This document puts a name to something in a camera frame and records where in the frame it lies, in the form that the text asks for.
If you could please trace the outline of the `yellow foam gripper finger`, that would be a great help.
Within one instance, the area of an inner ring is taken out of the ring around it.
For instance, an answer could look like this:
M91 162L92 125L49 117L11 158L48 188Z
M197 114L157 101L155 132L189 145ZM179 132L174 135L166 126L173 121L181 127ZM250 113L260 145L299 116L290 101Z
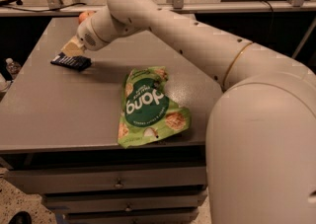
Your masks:
M81 56L84 54L86 47L84 43L77 37L74 36L68 41L61 51L66 56Z

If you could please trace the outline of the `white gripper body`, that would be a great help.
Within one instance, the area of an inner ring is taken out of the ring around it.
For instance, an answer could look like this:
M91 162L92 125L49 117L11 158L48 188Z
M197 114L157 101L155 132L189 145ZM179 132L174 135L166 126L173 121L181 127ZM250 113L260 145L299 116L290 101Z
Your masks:
M85 19L77 29L76 36L83 46L92 51L100 50L107 45L106 42L102 41L95 33L92 26L92 18L88 17Z

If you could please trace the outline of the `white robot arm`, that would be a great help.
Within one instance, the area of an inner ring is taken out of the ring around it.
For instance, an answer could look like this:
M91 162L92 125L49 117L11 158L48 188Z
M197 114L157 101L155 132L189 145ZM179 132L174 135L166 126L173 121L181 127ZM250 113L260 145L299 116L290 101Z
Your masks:
M304 64L152 0L107 0L63 47L99 50L148 30L208 79L212 224L316 224L316 75Z

